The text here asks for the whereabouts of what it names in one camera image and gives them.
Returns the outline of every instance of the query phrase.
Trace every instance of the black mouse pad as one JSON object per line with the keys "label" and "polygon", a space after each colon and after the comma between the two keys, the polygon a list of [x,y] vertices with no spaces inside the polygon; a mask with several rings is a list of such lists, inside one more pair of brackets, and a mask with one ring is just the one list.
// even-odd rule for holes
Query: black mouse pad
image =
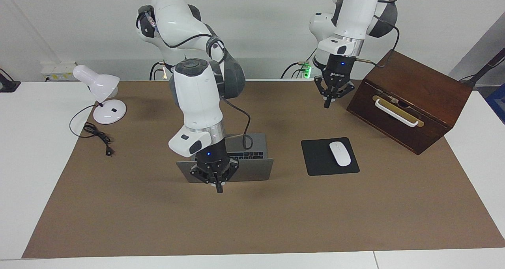
{"label": "black mouse pad", "polygon": [[[340,141],[348,149],[350,165],[340,166],[333,157],[330,143]],[[352,151],[349,138],[325,138],[321,140],[303,140],[301,142],[305,166],[309,176],[327,176],[329,174],[352,174],[359,172],[356,157]]]}

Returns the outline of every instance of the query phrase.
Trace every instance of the drawer handle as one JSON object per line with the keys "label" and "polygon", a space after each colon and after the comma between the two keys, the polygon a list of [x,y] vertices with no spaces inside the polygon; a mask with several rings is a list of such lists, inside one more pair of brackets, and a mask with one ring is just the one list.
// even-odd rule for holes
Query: drawer handle
{"label": "drawer handle", "polygon": [[400,121],[401,123],[407,125],[408,127],[416,127],[416,126],[419,126],[419,127],[422,127],[424,126],[424,122],[420,122],[420,120],[415,120],[414,123],[410,122],[409,120],[406,120],[405,118],[403,118],[402,116],[400,116],[399,114],[397,114],[396,112],[390,110],[389,108],[385,107],[384,105],[380,104],[380,98],[377,98],[375,100],[375,106],[377,106],[377,108],[379,108],[380,110],[386,112],[387,114],[389,114],[390,116],[393,116],[394,118],[396,118],[398,121]]}

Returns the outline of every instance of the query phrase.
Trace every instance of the dark brown wooden box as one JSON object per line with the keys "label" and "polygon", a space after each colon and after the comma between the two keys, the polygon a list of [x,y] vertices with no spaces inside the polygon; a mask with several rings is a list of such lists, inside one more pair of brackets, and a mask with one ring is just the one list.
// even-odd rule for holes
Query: dark brown wooden box
{"label": "dark brown wooden box", "polygon": [[472,88],[399,52],[389,53],[389,63],[368,73],[347,110],[421,154],[454,127]]}

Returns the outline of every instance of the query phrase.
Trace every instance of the computer mouse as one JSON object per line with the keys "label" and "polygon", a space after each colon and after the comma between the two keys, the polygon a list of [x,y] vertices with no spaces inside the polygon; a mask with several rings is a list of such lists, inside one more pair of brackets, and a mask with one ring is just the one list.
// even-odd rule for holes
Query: computer mouse
{"label": "computer mouse", "polygon": [[333,157],[335,157],[335,161],[340,166],[348,166],[350,165],[350,155],[346,147],[342,142],[331,142],[330,150],[333,153]]}

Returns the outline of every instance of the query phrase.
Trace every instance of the white table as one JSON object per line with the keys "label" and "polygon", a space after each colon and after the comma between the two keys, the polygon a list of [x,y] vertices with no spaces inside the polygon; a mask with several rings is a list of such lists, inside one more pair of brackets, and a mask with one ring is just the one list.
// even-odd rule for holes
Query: white table
{"label": "white table", "polygon": [[[0,269],[505,268],[503,248],[18,260],[77,141],[68,121],[92,103],[80,82],[24,82],[15,93],[0,93]],[[78,116],[74,129],[88,115]],[[504,235],[505,125],[473,92],[445,137]]]}

